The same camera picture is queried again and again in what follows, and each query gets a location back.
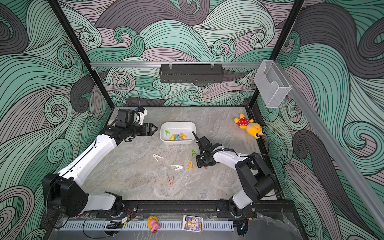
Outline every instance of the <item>wall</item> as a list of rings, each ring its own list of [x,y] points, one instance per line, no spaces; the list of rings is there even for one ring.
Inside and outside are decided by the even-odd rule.
[[[278,57],[382,199],[383,17],[383,1],[306,6]],[[266,109],[261,97],[257,104],[284,194],[294,200],[309,238],[384,239],[295,100],[288,95],[278,109]]]
[[[0,238],[42,239],[42,178],[95,139],[110,108],[46,0],[1,1],[0,16]]]
[[[294,0],[60,0],[91,61],[260,62],[269,59]],[[246,106],[256,70],[224,83],[161,83],[158,68],[99,68],[115,105]]]

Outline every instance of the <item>yellow plush toy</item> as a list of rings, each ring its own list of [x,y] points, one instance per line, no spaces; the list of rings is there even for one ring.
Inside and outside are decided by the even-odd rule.
[[[248,121],[244,114],[240,114],[240,118],[235,118],[235,123],[256,139],[260,138],[261,135],[264,135],[260,124],[253,122],[253,119]]]

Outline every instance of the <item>gray marble surface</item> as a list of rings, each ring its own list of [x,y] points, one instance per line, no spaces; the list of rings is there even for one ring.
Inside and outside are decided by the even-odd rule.
[[[197,168],[192,149],[196,143],[165,145],[159,137],[165,122],[191,121],[198,137],[235,149],[238,153],[260,152],[256,139],[240,129],[234,118],[244,108],[147,108],[144,122],[152,122],[159,130],[151,137],[137,136],[131,143],[122,142],[95,167],[82,188],[85,192],[113,192],[127,200],[215,200],[228,199],[242,187],[234,169],[217,163]],[[117,109],[111,119],[117,116]],[[152,154],[164,157],[156,161]],[[193,170],[188,168],[189,161]],[[183,165],[174,171],[171,164]],[[173,186],[167,176],[174,177]]]

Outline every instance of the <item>card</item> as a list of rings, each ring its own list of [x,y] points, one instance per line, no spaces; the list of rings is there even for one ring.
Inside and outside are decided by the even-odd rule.
[[[203,232],[203,218],[194,216],[183,216],[182,229],[190,232]]]

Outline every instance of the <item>yellow clothespin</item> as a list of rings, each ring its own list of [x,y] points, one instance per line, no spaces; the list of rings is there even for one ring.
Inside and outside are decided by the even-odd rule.
[[[189,167],[191,167],[191,169],[193,170],[192,161],[189,161],[188,170],[189,170]]]

